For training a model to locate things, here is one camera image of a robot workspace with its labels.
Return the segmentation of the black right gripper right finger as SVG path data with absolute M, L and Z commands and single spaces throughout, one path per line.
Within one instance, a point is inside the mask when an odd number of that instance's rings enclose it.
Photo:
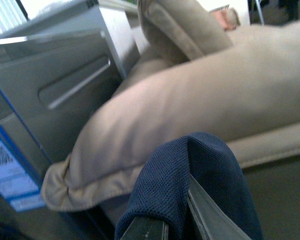
M 249 240 L 214 202 L 197 180 L 189 176 L 188 208 L 197 240 Z

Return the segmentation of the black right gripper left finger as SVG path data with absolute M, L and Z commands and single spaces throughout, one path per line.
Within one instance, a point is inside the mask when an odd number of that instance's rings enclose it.
M 121 240 L 168 240 L 169 225 L 160 219 L 135 217 Z

